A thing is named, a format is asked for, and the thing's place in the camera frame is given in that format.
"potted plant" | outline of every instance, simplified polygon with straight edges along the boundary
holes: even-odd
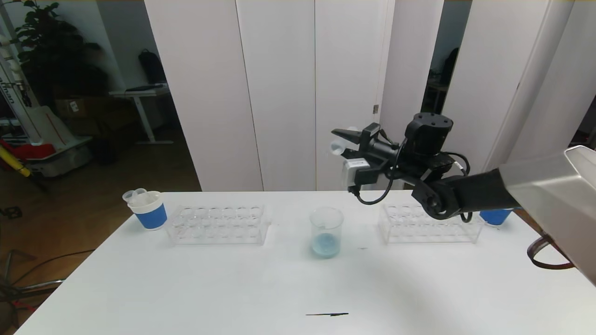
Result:
[[[85,41],[76,27],[58,17],[57,2],[43,8],[31,0],[23,5],[31,11],[15,30],[25,49],[18,57],[40,105],[53,107],[54,98],[105,95],[108,76],[92,62],[100,46]]]

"robotic arm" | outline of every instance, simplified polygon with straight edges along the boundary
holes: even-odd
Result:
[[[469,221],[471,212],[523,207],[548,233],[530,246],[528,255],[530,250],[531,256],[535,255],[554,240],[565,257],[596,284],[596,152],[573,147],[553,156],[468,175],[470,167],[463,169],[451,157],[460,156],[467,164],[463,155],[442,151],[452,127],[453,121],[445,116],[416,114],[401,145],[389,140],[378,123],[362,131],[333,130],[359,145],[358,150],[342,153],[348,191],[363,204],[376,204],[387,196],[393,180],[403,179],[414,186],[412,196],[426,213],[438,220],[460,215]],[[463,175],[443,178],[454,164]],[[381,174],[390,181],[387,190],[376,200],[363,200],[362,185],[376,183]]]

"wooden floor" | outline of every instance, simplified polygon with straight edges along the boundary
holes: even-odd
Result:
[[[11,279],[49,258],[98,247],[131,215],[122,200],[127,190],[200,191],[182,133],[166,131],[161,137],[173,139],[174,144],[134,145],[115,164],[90,163],[60,179],[44,181],[48,194],[19,174],[0,170],[0,208],[18,206],[23,211],[20,219],[0,216],[1,264],[11,249],[38,257],[33,261],[15,258]],[[67,277],[85,258],[77,255],[55,260],[19,284]],[[25,301],[35,305],[42,299]],[[20,312],[19,321],[23,323],[29,314]],[[12,328],[5,334],[13,332]]]

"desk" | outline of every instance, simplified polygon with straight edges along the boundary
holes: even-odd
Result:
[[[381,191],[364,191],[365,199]],[[347,192],[164,193],[178,204],[264,203],[263,246],[172,246],[129,218],[19,329],[18,335],[99,334],[590,334],[596,288],[576,269],[533,266],[538,237],[516,215],[477,244],[385,245],[380,205]],[[384,203],[414,204],[409,191]],[[341,252],[309,250],[308,214],[345,215]],[[540,259],[562,257],[543,250]],[[306,316],[349,313],[337,317]]]
[[[145,91],[112,91],[110,95],[114,98],[132,98],[135,102],[136,110],[141,117],[141,122],[143,124],[143,128],[147,133],[147,137],[149,137],[149,141],[139,142],[140,144],[172,144],[172,141],[156,141],[155,136],[153,135],[153,130],[151,129],[151,125],[149,124],[149,120],[147,119],[147,114],[145,113],[145,108],[143,108],[143,104],[141,102],[141,98],[143,97],[158,97],[160,95],[169,94],[170,89],[168,87],[160,87],[155,89],[148,89]]]

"red object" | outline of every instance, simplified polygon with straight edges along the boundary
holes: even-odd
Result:
[[[54,146],[49,143],[42,145],[25,144],[13,149],[14,155],[21,160],[27,160],[31,158],[40,159],[48,157],[55,152],[56,149],[54,149]]]
[[[28,310],[29,310],[29,312],[34,312],[34,311],[36,310],[36,308],[35,308],[35,307],[32,307],[31,305],[29,305],[29,304],[27,304],[27,303],[24,303],[24,302],[20,302],[20,301],[18,301],[18,300],[16,300],[16,301],[13,301],[13,305],[14,305],[15,307],[24,306],[26,309],[28,309]]]

